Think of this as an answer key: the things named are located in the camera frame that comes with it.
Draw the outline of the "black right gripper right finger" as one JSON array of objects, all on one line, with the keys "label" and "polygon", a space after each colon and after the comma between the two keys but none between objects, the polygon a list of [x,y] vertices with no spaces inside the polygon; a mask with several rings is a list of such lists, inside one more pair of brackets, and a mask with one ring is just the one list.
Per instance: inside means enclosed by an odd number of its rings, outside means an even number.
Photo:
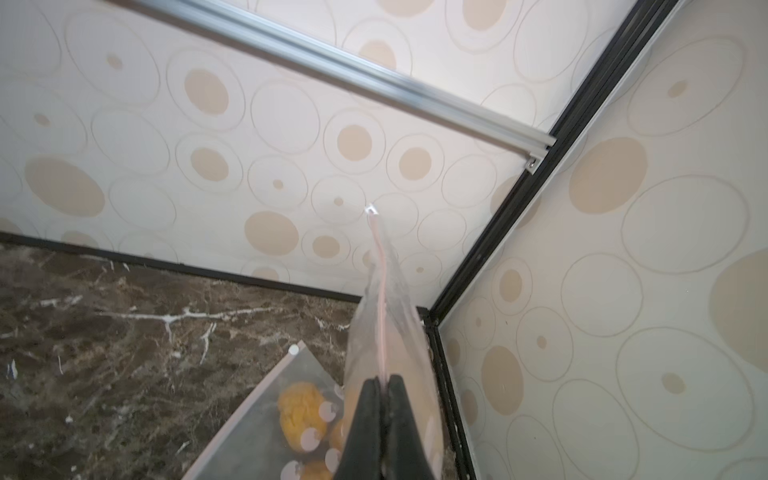
[{"label": "black right gripper right finger", "polygon": [[383,478],[434,479],[419,436],[406,385],[400,375],[390,377],[384,400]]}]

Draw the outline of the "clear pink zipper bag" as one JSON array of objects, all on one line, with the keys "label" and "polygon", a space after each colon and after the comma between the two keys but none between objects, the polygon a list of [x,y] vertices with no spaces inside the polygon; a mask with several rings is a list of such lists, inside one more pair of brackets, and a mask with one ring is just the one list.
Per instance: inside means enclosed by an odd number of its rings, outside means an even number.
[{"label": "clear pink zipper bag", "polygon": [[[278,398],[289,385],[309,382],[326,399],[327,433],[310,453],[293,451],[280,427]],[[343,391],[304,342],[246,397],[187,470],[186,479],[331,479],[341,456]]]}]

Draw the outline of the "clear pink zipper bag spare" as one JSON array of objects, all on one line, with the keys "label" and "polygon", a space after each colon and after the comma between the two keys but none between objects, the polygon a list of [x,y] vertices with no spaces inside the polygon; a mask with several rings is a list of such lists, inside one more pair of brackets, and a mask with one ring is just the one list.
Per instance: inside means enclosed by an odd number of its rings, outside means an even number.
[{"label": "clear pink zipper bag spare", "polygon": [[395,258],[381,211],[365,209],[372,234],[367,283],[351,320],[344,371],[341,455],[363,383],[380,381],[383,400],[392,375],[400,375],[434,479],[442,475],[444,434],[440,399],[424,324]]}]

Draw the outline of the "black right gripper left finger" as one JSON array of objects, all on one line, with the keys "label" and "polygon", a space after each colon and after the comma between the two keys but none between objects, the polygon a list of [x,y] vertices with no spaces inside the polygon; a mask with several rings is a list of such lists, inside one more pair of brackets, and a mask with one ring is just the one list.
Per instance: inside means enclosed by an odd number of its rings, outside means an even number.
[{"label": "black right gripper left finger", "polygon": [[380,381],[363,383],[334,480],[380,480],[384,452],[384,400]]}]

